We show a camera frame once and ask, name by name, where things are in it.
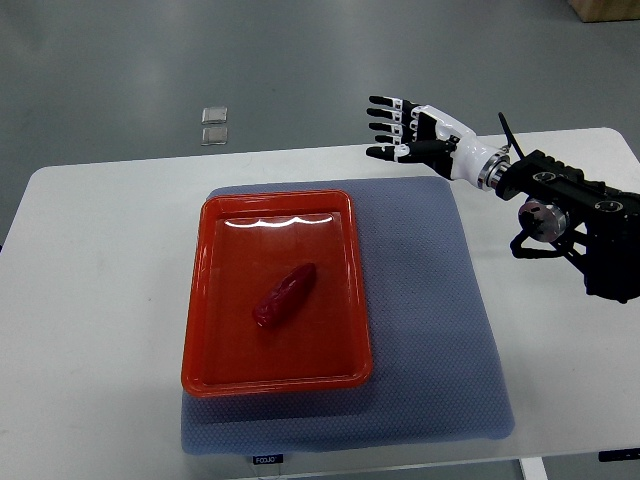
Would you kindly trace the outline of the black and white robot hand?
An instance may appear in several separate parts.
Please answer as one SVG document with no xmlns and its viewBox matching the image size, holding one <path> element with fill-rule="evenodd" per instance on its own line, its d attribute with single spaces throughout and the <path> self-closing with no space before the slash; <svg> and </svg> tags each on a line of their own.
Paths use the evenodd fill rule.
<svg viewBox="0 0 640 480">
<path fill-rule="evenodd" d="M 474 130 L 433 106 L 376 95 L 369 101 L 369 128 L 376 136 L 366 154 L 372 158 L 424 164 L 447 180 L 465 180 L 481 190 L 496 188 L 510 167 L 507 147 L 483 143 Z"/>
</svg>

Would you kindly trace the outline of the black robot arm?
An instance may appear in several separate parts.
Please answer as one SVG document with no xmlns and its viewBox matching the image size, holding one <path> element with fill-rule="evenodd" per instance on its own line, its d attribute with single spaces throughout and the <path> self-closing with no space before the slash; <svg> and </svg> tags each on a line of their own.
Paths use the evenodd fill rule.
<svg viewBox="0 0 640 480">
<path fill-rule="evenodd" d="M 583 275 L 588 295 L 622 304 L 638 298 L 639 195 L 588 180 L 582 170 L 540 150 L 525 154 L 505 116 L 498 117 L 519 160 L 496 181 L 496 195 L 505 201 L 527 196 L 512 255 L 562 257 Z"/>
</svg>

